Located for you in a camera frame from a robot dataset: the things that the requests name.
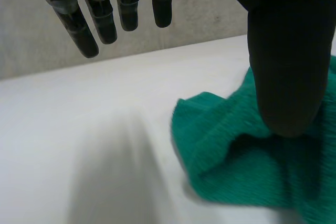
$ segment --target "white surface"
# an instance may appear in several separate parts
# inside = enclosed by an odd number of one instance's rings
[[[241,36],[0,82],[0,223],[299,223],[198,200],[171,147],[177,99],[247,67]]]

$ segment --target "green cloth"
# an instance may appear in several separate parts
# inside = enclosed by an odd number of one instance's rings
[[[306,134],[275,136],[257,109],[253,73],[228,99],[179,100],[172,137],[196,193],[226,204],[296,209],[308,224],[336,223],[336,57]]]

